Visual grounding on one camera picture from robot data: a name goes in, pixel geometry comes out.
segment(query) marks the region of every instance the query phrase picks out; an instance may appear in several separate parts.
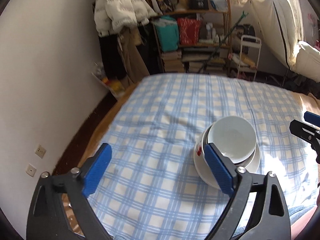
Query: white down jacket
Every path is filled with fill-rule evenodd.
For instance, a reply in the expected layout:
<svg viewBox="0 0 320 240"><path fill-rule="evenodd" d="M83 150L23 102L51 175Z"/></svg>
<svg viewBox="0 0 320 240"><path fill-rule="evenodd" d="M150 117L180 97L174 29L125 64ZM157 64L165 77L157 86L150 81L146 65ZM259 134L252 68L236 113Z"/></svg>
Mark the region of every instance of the white down jacket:
<svg viewBox="0 0 320 240"><path fill-rule="evenodd" d="M145 0L96 0L94 21L103 37L119 33L123 26L145 25L156 15Z"/></svg>

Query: red patterned bag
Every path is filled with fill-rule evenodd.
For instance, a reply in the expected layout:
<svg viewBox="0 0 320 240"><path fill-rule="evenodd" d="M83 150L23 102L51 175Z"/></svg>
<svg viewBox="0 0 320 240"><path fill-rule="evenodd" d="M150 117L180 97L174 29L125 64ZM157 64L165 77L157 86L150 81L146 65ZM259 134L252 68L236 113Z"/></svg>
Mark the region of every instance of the red patterned bag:
<svg viewBox="0 0 320 240"><path fill-rule="evenodd" d="M201 21L189 18L178 18L180 43L182 45L196 44L199 40Z"/></svg>

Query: electrical outlet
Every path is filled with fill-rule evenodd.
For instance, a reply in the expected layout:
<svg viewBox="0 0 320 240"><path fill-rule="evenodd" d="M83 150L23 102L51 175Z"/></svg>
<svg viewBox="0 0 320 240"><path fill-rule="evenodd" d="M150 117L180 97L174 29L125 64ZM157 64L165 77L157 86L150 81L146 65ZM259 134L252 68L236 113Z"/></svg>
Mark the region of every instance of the electrical outlet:
<svg viewBox="0 0 320 240"><path fill-rule="evenodd" d="M41 159L43 158L44 154L46 153L46 149L44 149L41 144L39 144L38 148L35 151L35 154L38 155Z"/></svg>
<svg viewBox="0 0 320 240"><path fill-rule="evenodd" d="M26 173L29 174L31 177L33 177L36 173L37 169L32 166L31 164L28 164L28 167L26 169Z"/></svg>

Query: bed sheet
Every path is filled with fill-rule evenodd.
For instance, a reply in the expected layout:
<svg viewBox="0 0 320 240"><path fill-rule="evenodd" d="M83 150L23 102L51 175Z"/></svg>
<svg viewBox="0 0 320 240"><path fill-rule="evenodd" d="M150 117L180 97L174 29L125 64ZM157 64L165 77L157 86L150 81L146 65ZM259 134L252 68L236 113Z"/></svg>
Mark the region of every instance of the bed sheet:
<svg viewBox="0 0 320 240"><path fill-rule="evenodd" d="M194 144L212 122L239 115L257 133L258 173L276 172L289 208L314 204L315 152L289 132L302 111L289 91L265 84L193 74L145 78L100 141L112 146L113 157L88 201L112 236L204 239L228 196L198 176Z"/></svg>

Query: metal screw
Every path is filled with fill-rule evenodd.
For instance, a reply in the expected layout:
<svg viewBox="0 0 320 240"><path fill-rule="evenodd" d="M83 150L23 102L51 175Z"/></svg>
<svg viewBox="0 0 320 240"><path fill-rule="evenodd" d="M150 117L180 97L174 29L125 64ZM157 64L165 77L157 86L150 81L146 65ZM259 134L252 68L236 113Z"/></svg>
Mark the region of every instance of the metal screw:
<svg viewBox="0 0 320 240"><path fill-rule="evenodd" d="M41 173L41 175L40 175L40 177L43 178L43 179L44 179L44 178L47 178L47 177L49 177L49 176L50 176L50 173L47 172L47 171Z"/></svg>
<svg viewBox="0 0 320 240"><path fill-rule="evenodd" d="M269 171L269 175L270 175L270 177L275 177L276 176L276 174L273 171Z"/></svg>
<svg viewBox="0 0 320 240"><path fill-rule="evenodd" d="M80 172L80 169L78 167L72 168L71 173L72 174L78 174Z"/></svg>
<svg viewBox="0 0 320 240"><path fill-rule="evenodd" d="M245 173L247 170L246 170L244 167L239 166L239 167L237 168L237 171L239 171L240 173Z"/></svg>

